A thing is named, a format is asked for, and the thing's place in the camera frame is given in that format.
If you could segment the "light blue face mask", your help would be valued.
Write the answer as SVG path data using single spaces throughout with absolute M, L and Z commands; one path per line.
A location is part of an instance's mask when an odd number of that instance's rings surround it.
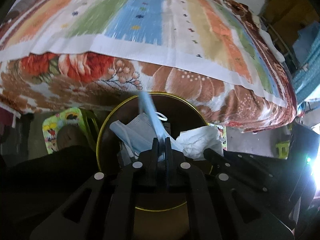
M 151 95 L 147 92 L 139 92 L 138 94 L 139 101 L 139 112 L 145 113 L 149 119 L 156 138 L 158 139 L 160 149 L 164 152 L 165 140 L 169 138 L 169 144 L 173 147 L 174 150 L 183 151 L 181 145 L 179 145 L 165 130 L 161 120 L 158 118 L 156 108 L 154 106 Z

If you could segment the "gold rimmed trash bin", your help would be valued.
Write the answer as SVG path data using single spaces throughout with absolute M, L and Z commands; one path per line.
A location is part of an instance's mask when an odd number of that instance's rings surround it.
M 172 95 L 150 94 L 166 132 L 176 140 L 181 132 L 196 129 L 205 124 L 203 118 L 189 103 Z M 98 135 L 97 161 L 99 168 L 110 172 L 138 159 L 141 152 L 152 146 L 155 132 L 145 113 L 139 112 L 138 96 L 127 99 L 106 118 Z M 195 211 L 209 210 L 212 201 L 207 182 L 197 187 L 188 185 L 168 186 L 165 156 L 159 146 L 159 185 L 157 187 L 120 187 L 120 175 L 112 175 L 114 185 L 107 189 L 111 195 L 112 210 L 132 210 L 136 207 L 149 211 L 165 211 L 187 204 Z

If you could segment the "white crumpled tissue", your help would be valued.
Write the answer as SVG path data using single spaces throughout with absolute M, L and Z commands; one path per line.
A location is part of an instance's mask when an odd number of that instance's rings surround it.
M 181 132 L 175 141 L 183 154 L 195 161 L 204 160 L 204 151 L 206 149 L 213 150 L 223 156 L 220 132 L 214 126 L 202 126 Z

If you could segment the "colourful cartoon floor mat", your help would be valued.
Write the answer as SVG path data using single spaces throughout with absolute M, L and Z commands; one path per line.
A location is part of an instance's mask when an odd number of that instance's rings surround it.
M 97 116 L 92 111 L 72 107 L 50 116 L 42 123 L 42 132 L 48 154 L 58 151 L 57 135 L 67 125 L 78 126 L 86 136 L 91 149 L 95 151 L 100 131 Z

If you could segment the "floral brown bed blanket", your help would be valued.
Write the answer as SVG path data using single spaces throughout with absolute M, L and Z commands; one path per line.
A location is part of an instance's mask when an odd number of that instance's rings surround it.
M 188 101 L 207 122 L 214 124 L 245 132 L 287 125 L 297 115 L 295 91 L 257 16 L 252 16 L 281 66 L 279 77 L 287 100 L 285 107 L 240 85 L 175 67 L 94 52 L 74 55 L 46 52 L 1 61 L 1 102 L 22 113 L 59 111 L 74 106 L 103 109 L 140 91 L 160 92 Z

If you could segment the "striped colourful bed cloth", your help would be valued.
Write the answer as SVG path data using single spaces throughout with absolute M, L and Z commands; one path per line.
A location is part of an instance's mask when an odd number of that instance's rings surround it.
M 287 106 L 281 66 L 233 0 L 37 0 L 1 25 L 1 61 L 46 52 L 175 67 Z

